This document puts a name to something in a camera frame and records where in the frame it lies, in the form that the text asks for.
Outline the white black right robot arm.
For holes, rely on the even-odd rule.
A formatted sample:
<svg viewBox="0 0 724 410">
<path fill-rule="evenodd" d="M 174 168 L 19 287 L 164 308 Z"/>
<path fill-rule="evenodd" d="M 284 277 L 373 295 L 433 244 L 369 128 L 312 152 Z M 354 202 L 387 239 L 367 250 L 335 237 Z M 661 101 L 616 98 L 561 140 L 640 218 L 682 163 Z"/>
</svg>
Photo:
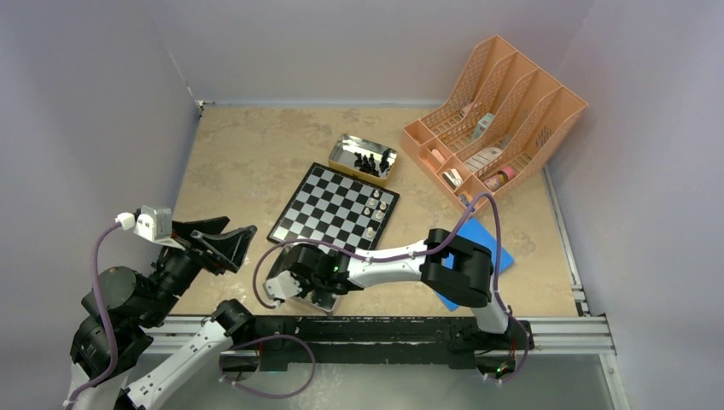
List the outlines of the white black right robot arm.
<svg viewBox="0 0 724 410">
<path fill-rule="evenodd" d="M 490 249 L 454 232 L 432 229 L 425 239 L 393 249 L 354 252 L 305 239 L 284 248 L 264 282 L 276 301 L 303 297 L 316 290 L 346 295 L 380 284 L 427 285 L 450 302 L 468 307 L 481 340 L 498 348 L 513 328 L 496 297 L 496 271 Z"/>
</svg>

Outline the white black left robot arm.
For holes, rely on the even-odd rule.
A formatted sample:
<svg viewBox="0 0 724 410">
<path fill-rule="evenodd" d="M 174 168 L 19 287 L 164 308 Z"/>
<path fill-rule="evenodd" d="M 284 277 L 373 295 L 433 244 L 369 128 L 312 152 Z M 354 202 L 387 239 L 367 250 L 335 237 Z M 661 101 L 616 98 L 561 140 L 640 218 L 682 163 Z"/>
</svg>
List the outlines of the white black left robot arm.
<svg viewBox="0 0 724 410">
<path fill-rule="evenodd" d="M 255 225 L 226 231 L 229 218 L 179 222 L 142 209 L 119 214 L 92 250 L 91 290 L 81 304 L 88 316 L 73 335 L 72 381 L 65 409 L 150 409 L 191 374 L 202 357 L 222 346 L 245 349 L 254 340 L 254 316 L 237 300 L 221 302 L 200 336 L 145 379 L 127 383 L 130 370 L 154 339 L 148 329 L 166 317 L 198 274 L 238 272 L 257 232 Z M 98 267 L 102 242 L 130 231 L 161 246 L 145 276 L 128 266 Z"/>
</svg>

